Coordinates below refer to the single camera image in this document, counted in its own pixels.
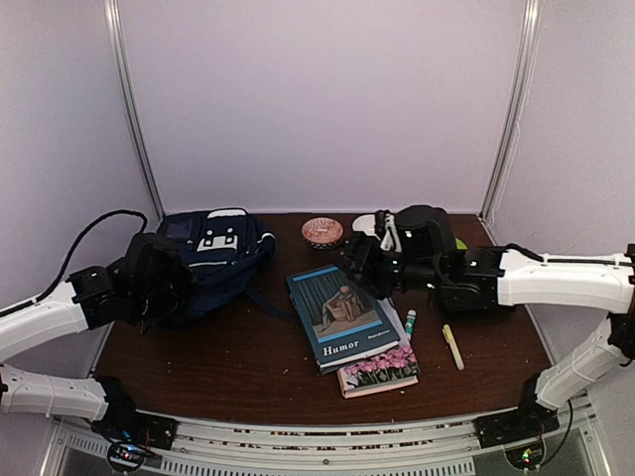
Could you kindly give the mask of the blue Humor book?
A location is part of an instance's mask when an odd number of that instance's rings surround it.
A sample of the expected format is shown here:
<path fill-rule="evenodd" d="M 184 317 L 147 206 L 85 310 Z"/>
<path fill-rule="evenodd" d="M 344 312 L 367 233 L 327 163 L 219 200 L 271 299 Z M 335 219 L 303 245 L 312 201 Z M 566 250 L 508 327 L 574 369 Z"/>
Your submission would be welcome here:
<path fill-rule="evenodd" d="M 322 373 L 399 344 L 398 331 L 380 302 L 339 267 L 288 276 L 286 286 Z"/>

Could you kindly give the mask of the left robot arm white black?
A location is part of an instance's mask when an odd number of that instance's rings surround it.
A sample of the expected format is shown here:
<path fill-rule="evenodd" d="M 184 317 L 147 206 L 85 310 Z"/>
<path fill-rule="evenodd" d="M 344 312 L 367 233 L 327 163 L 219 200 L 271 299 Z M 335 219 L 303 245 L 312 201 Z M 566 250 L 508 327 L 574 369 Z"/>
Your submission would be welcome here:
<path fill-rule="evenodd" d="M 85 418 L 122 440 L 142 432 L 142 418 L 116 378 L 72 379 L 27 372 L 10 358 L 57 338 L 115 321 L 145 326 L 179 312 L 192 288 L 183 265 L 141 271 L 121 261 L 70 275 L 46 297 L 1 312 L 1 411 Z"/>

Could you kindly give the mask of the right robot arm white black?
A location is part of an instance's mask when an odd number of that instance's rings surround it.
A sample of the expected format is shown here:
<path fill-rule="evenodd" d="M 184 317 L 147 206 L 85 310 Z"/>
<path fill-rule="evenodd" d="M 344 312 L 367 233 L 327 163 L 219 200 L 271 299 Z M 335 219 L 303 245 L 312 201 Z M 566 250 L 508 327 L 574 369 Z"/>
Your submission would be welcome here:
<path fill-rule="evenodd" d="M 449 252 L 387 251 L 359 234 L 340 253 L 342 271 L 378 299 L 427 292 L 448 314 L 520 304 L 605 311 L 596 329 L 559 363 L 530 378 L 509 416 L 515 436 L 531 436 L 552 413 L 608 371 L 634 359 L 634 257 L 552 257 L 516 244 Z"/>

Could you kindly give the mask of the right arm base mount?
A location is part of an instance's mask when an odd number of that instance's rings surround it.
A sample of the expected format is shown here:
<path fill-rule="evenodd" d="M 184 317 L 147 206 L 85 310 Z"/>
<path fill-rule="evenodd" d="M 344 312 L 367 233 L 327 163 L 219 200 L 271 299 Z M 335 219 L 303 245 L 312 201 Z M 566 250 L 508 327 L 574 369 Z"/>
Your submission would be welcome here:
<path fill-rule="evenodd" d="M 560 421 L 551 411 L 523 413 L 512 410 L 480 416 L 473 422 L 482 449 L 502 447 L 507 462 L 516 470 L 538 470 L 547 459 L 545 436 L 558 430 Z"/>

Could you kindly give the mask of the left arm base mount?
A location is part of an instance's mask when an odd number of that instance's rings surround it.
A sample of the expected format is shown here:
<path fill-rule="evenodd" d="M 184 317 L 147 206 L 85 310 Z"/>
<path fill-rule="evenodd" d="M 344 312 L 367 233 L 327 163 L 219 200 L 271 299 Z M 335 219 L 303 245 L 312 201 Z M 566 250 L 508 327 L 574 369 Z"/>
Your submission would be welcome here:
<path fill-rule="evenodd" d="M 170 450 L 179 426 L 173 418 L 138 411 L 123 416 L 106 414 L 102 420 L 86 418 L 84 421 L 108 443 L 108 465 L 124 475 L 158 460 L 158 450 Z"/>

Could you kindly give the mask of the navy blue backpack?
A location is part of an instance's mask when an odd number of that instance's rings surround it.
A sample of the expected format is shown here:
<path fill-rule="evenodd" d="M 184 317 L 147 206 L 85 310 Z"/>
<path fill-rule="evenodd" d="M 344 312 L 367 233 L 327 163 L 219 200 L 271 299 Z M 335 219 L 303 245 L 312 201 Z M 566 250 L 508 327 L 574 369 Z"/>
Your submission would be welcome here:
<path fill-rule="evenodd" d="M 166 216 L 157 234 L 176 245 L 192 274 L 185 307 L 162 325 L 185 327 L 200 322 L 235 298 L 246 295 L 261 309 L 288 322 L 297 319 L 272 306 L 251 281 L 276 251 L 270 228 L 243 208 L 219 208 Z"/>

